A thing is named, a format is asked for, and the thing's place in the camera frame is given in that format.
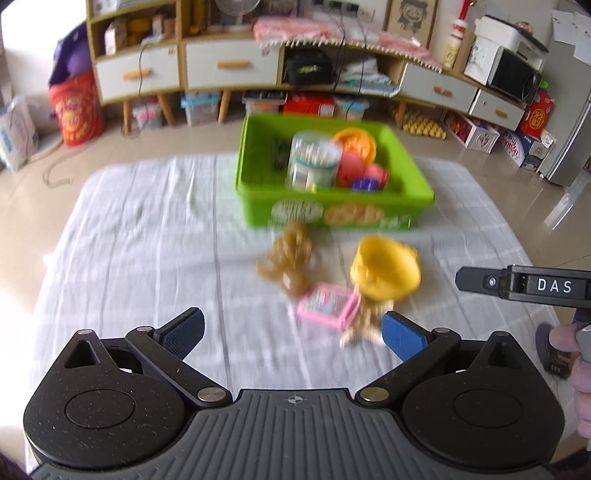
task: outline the green storage bin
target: green storage bin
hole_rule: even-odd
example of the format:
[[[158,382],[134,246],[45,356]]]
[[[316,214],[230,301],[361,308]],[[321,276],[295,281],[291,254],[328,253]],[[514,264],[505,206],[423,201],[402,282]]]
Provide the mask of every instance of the green storage bin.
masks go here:
[[[271,157],[274,140],[290,142],[302,130],[335,134],[358,127],[374,136],[376,163],[390,171],[381,192],[348,189],[302,192],[285,188],[287,170],[277,171]],[[351,122],[316,116],[249,115],[242,125],[236,192],[244,220],[251,226],[283,226],[300,221],[330,228],[409,228],[435,202],[431,186],[392,130],[377,122]]]

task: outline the electric fan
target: electric fan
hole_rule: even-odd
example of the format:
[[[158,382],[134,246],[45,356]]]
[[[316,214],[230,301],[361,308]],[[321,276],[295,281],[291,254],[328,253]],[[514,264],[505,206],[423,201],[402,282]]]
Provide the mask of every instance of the electric fan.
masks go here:
[[[216,5],[220,12],[236,17],[236,25],[228,27],[231,31],[246,31],[252,28],[252,25],[243,25],[242,17],[252,12],[261,0],[216,0]]]

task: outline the finger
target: finger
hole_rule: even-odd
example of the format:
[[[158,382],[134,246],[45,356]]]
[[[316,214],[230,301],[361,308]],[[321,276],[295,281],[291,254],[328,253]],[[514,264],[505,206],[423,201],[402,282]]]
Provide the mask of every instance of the finger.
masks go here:
[[[581,437],[591,439],[591,421],[581,420],[577,431]]]
[[[581,393],[591,393],[591,364],[577,358],[570,375],[570,382],[575,390]]]
[[[584,323],[557,326],[550,332],[550,345],[562,352],[578,352],[579,345],[575,334],[584,327]]]
[[[591,421],[591,394],[575,392],[574,410],[581,420]]]

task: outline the yellow bowl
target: yellow bowl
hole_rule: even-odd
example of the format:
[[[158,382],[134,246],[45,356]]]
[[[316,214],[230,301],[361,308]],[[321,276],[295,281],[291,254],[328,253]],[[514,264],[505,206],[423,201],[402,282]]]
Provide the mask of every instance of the yellow bowl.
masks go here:
[[[415,248],[383,236],[366,236],[351,265],[351,281],[375,301],[400,301],[421,284]]]

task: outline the snack boxes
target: snack boxes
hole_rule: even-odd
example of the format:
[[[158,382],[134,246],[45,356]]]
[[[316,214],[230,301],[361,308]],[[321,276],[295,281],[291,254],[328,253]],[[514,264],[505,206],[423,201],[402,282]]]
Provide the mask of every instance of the snack boxes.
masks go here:
[[[542,161],[548,156],[554,137],[547,131],[542,132],[543,140],[540,141],[521,130],[503,133],[501,143],[507,155],[517,164],[518,167],[526,170],[536,171],[540,168]]]

